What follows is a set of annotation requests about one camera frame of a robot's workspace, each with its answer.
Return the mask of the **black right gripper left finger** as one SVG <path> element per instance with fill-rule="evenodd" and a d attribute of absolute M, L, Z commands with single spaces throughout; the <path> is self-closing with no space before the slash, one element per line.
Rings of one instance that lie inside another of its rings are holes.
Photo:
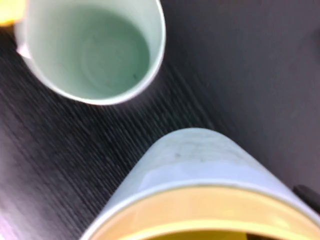
<path fill-rule="evenodd" d="M 320 232 L 306 232 L 306 233 L 294 233 L 288 232 L 288 234 L 263 234 L 263 233 L 246 233 L 248 240 L 319 240 Z"/>

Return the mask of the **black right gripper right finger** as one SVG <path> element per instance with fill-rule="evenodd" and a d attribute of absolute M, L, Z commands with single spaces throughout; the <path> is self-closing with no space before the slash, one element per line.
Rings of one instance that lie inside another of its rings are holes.
<path fill-rule="evenodd" d="M 310 208 L 320 214 L 320 194 L 305 185 L 296 185 L 293 192 Z"/>

